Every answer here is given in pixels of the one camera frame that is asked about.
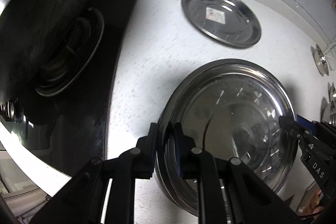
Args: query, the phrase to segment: countertop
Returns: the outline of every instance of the countertop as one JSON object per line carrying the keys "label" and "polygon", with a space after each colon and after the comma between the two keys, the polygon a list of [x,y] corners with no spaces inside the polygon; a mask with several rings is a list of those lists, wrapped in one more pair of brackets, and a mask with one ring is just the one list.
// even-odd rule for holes
{"label": "countertop", "polygon": [[[295,112],[319,120],[328,83],[312,57],[315,42],[294,23],[255,0],[242,0],[262,26],[261,40],[239,50],[220,44],[197,31],[185,18],[181,0],[137,0],[128,24],[117,66],[110,107],[107,156],[118,157],[135,146],[157,122],[179,83],[196,68],[218,59],[238,58],[271,72],[286,88]],[[20,148],[0,124],[0,140],[19,167],[45,192],[54,195],[70,178]],[[282,198],[296,194],[298,203],[312,177],[299,161],[300,149],[280,191]],[[137,180],[135,223],[196,223],[197,218],[172,203],[161,191],[156,174]]]}

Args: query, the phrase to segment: black wok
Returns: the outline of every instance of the black wok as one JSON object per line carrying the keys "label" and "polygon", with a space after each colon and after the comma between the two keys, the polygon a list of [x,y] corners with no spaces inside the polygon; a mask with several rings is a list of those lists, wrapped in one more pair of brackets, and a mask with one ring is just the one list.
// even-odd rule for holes
{"label": "black wok", "polygon": [[0,103],[15,99],[87,0],[0,0]]}

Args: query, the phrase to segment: stainless steel bowl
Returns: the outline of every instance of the stainless steel bowl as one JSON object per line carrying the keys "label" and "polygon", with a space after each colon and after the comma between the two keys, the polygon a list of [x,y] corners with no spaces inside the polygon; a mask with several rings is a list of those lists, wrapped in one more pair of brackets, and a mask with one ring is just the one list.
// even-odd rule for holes
{"label": "stainless steel bowl", "polygon": [[173,138],[164,145],[167,125],[181,122],[197,146],[224,160],[241,158],[278,192],[297,151],[297,140],[279,127],[281,115],[295,118],[281,83],[260,66],[224,59],[198,68],[175,90],[159,121],[161,185],[179,206],[197,214],[196,183],[179,179]]}
{"label": "stainless steel bowl", "polygon": [[227,45],[246,48],[261,38],[255,14],[241,0],[181,0],[187,19]]}
{"label": "stainless steel bowl", "polygon": [[329,89],[329,102],[331,102],[332,100],[336,100],[336,88],[334,82],[331,84],[331,87]]}
{"label": "stainless steel bowl", "polygon": [[331,102],[325,107],[322,120],[332,126],[336,126],[336,105],[334,100],[331,100]]}
{"label": "stainless steel bowl", "polygon": [[322,75],[329,76],[329,69],[328,69],[326,57],[324,56],[323,51],[320,48],[320,46],[317,44],[316,44],[316,49],[314,51],[314,60],[315,60],[315,64],[319,72]]}

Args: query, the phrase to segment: wire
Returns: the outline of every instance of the wire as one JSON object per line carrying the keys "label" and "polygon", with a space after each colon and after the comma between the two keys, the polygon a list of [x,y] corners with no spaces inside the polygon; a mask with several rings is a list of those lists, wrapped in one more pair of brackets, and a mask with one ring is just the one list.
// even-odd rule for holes
{"label": "wire", "polygon": [[27,218],[27,217],[29,217],[29,216],[35,214],[35,213],[32,213],[32,214],[30,214],[30,215],[23,216],[23,215],[25,215],[26,213],[28,213],[28,212],[30,212],[30,211],[36,209],[38,206],[41,206],[43,203],[49,201],[49,199],[50,199],[50,197],[48,198],[48,196],[46,196],[45,199],[44,199],[43,201],[41,201],[40,203],[38,203],[38,205],[34,206],[33,208],[30,208],[28,211],[25,211],[24,213],[22,213],[22,214],[20,214],[20,215],[18,215],[16,218],[22,217],[22,218],[24,219],[24,218]]}
{"label": "wire", "polygon": [[305,218],[310,218],[310,217],[318,216],[320,213],[322,213],[322,211],[323,210],[318,211],[318,212],[313,213],[313,214],[310,214],[310,215],[304,215],[304,216],[299,216],[299,217],[305,219]]}
{"label": "wire", "polygon": [[335,46],[336,46],[336,42],[333,42],[333,43],[329,44],[326,47],[326,49],[323,51],[323,54],[326,54],[328,51],[331,51]]}

